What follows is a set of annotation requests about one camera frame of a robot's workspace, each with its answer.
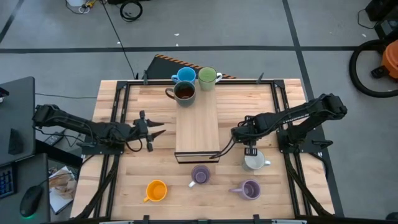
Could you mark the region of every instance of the wooden table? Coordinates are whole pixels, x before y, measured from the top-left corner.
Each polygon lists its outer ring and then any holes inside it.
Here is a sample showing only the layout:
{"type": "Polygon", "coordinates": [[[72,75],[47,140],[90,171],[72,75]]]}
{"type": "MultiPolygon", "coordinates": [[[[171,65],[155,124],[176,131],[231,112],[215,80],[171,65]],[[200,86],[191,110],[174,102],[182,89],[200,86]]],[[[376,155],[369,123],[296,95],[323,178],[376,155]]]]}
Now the wooden table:
{"type": "MultiPolygon", "coordinates": [[[[101,82],[93,121],[110,120],[116,82],[101,82]]],[[[285,85],[290,107],[305,102],[299,79],[286,79],[285,85]]],[[[175,102],[164,95],[166,87],[134,86],[130,90],[126,122],[132,124],[134,119],[139,118],[139,111],[145,110],[148,119],[165,123],[150,128],[151,132],[167,131],[154,141],[153,152],[148,153],[145,148],[141,152],[126,149],[121,156],[112,220],[142,220],[144,215],[150,215],[151,220],[252,219],[253,214],[259,214],[260,218],[293,218],[287,173],[275,133],[257,143],[259,150],[272,162],[271,166],[253,172],[244,171],[241,167],[243,147],[236,144],[218,164],[207,165],[211,170],[208,184],[192,189],[188,187],[195,164],[178,164],[174,157],[175,102]],[[146,186],[155,179],[163,180],[168,185],[168,195],[161,202],[144,203],[146,186]],[[228,189],[246,179],[255,179],[261,184],[259,199],[244,201],[237,194],[228,192],[228,189]]],[[[220,148],[224,148],[229,141],[229,130],[245,115],[274,112],[271,89],[264,85],[223,85],[216,89],[216,95],[220,148]]],[[[121,110],[118,111],[116,121],[120,119],[121,110]]],[[[139,147],[138,142],[130,142],[130,145],[139,147]]],[[[333,213],[322,163],[308,154],[302,154],[301,158],[308,188],[323,207],[333,213]]],[[[78,215],[96,192],[102,161],[103,156],[97,155],[81,169],[71,217],[78,215]]],[[[301,192],[297,186],[296,189],[300,212],[304,214],[301,192]]],[[[106,199],[107,192],[103,197],[101,215],[104,215],[106,199]]]]}

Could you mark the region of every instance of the blue mug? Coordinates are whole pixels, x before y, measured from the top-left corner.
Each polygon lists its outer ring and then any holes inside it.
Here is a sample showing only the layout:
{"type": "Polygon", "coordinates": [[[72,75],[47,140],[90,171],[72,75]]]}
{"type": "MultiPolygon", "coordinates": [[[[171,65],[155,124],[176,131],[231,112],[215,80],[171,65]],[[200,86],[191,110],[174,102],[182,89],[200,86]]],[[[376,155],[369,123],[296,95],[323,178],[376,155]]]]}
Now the blue mug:
{"type": "Polygon", "coordinates": [[[175,83],[180,81],[188,81],[195,84],[197,73],[190,67],[181,68],[176,75],[172,75],[172,80],[175,83]]]}

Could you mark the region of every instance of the mug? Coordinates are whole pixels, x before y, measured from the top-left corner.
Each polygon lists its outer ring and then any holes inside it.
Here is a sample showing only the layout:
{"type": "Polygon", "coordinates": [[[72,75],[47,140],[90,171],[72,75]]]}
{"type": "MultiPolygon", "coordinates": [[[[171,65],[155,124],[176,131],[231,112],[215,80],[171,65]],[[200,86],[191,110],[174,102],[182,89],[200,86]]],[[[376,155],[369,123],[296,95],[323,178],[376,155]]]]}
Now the mug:
{"type": "Polygon", "coordinates": [[[205,67],[199,71],[198,79],[200,88],[203,91],[214,89],[217,82],[223,78],[223,74],[217,73],[214,68],[205,67]]]}
{"type": "Polygon", "coordinates": [[[175,83],[180,81],[188,81],[195,84],[197,73],[190,67],[181,68],[176,75],[172,75],[172,80],[175,83]]]}
{"type": "Polygon", "coordinates": [[[195,86],[188,81],[180,81],[174,88],[166,88],[165,93],[183,107],[188,107],[195,101],[195,86]]]}
{"type": "Polygon", "coordinates": [[[245,180],[240,183],[236,189],[230,189],[229,192],[236,192],[245,200],[255,200],[260,197],[260,184],[255,180],[245,180]]]}
{"type": "Polygon", "coordinates": [[[153,202],[159,202],[166,197],[167,186],[161,180],[153,180],[150,184],[148,184],[146,194],[147,197],[144,199],[144,202],[149,200],[153,202]]]}
{"type": "Polygon", "coordinates": [[[266,160],[260,151],[257,151],[256,156],[245,156],[242,163],[242,167],[246,171],[258,170],[269,165],[271,165],[271,161],[266,160]]]}
{"type": "Polygon", "coordinates": [[[195,184],[205,184],[210,179],[210,170],[207,166],[197,165],[192,169],[191,177],[192,182],[189,183],[189,187],[193,187],[195,184]]]}

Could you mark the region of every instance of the concrete floor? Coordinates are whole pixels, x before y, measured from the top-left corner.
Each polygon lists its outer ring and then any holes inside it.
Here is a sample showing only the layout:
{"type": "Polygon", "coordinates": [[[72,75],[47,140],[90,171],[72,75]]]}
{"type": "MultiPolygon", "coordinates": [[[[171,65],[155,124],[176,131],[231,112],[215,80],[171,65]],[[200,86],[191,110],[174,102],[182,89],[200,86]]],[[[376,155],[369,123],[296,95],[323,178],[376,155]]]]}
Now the concrete floor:
{"type": "MultiPolygon", "coordinates": [[[[350,51],[304,51],[300,46],[356,46],[376,39],[373,30],[356,23],[356,14],[369,0],[168,0],[142,2],[144,13],[133,23],[124,22],[119,9],[107,5],[121,42],[132,49],[127,57],[134,72],[148,67],[155,54],[212,66],[241,78],[309,77],[315,96],[334,93],[348,108],[341,121],[323,125],[343,211],[346,217],[385,218],[398,211],[398,98],[375,99],[357,92],[348,77],[350,51]],[[290,6],[297,31],[295,43],[286,15],[290,6]],[[254,46],[255,50],[157,51],[156,47],[254,46]],[[288,46],[260,50],[256,46],[288,46]],[[303,67],[307,68],[308,77],[303,67]]],[[[0,34],[0,83],[33,76],[36,92],[68,96],[96,96],[101,80],[132,79],[133,75],[103,7],[96,3],[85,15],[72,14],[58,0],[0,1],[0,29],[15,15],[9,29],[0,34]],[[10,54],[4,49],[104,48],[98,53],[10,54]]],[[[361,21],[372,25],[365,14],[361,21]]],[[[363,82],[376,90],[391,90],[395,83],[375,82],[369,71],[380,56],[366,52],[358,60],[363,82]]],[[[77,116],[91,119],[95,100],[70,100],[36,96],[37,104],[54,103],[77,116]]],[[[52,132],[56,128],[46,129],[52,132]]],[[[71,150],[65,142],[60,147],[71,150]]],[[[68,217],[65,210],[54,220],[68,217]]]]}

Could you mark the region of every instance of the purple mug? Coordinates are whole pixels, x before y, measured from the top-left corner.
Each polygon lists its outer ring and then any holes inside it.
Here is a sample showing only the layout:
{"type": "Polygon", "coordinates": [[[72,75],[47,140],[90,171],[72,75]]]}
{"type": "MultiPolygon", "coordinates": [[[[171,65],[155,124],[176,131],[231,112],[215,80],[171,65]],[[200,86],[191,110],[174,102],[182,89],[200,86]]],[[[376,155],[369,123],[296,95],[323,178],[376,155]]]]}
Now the purple mug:
{"type": "Polygon", "coordinates": [[[261,188],[255,180],[245,180],[240,183],[236,189],[230,189],[229,192],[236,192],[245,200],[255,200],[260,197],[261,188]]]}
{"type": "Polygon", "coordinates": [[[197,165],[192,169],[191,177],[192,182],[189,183],[189,187],[193,187],[195,184],[205,184],[210,179],[210,170],[207,166],[197,165]]]}

